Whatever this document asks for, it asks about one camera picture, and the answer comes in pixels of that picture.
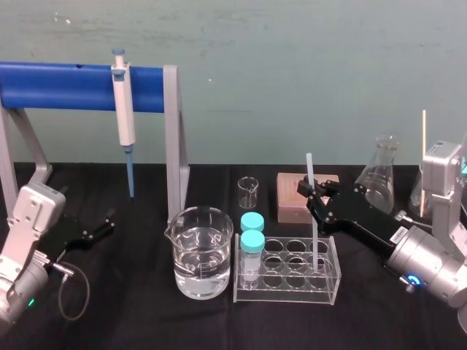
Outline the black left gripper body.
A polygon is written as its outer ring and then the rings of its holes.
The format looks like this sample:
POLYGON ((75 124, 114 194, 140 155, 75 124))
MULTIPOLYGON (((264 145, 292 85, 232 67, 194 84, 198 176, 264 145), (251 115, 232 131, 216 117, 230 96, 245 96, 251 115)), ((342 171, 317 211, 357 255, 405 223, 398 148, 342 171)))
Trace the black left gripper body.
POLYGON ((76 219, 63 215, 46 233, 46 255, 50 262, 58 262, 68 251, 87 249, 96 234, 76 219))

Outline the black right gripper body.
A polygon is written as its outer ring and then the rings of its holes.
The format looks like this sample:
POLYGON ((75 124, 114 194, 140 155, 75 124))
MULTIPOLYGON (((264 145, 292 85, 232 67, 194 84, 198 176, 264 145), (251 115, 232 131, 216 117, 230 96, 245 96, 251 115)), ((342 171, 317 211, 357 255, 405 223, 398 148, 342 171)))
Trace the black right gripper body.
POLYGON ((345 233, 377 255, 390 256, 410 227, 372 206, 366 200, 365 187, 342 187, 344 208, 328 211, 331 233, 325 235, 345 233))

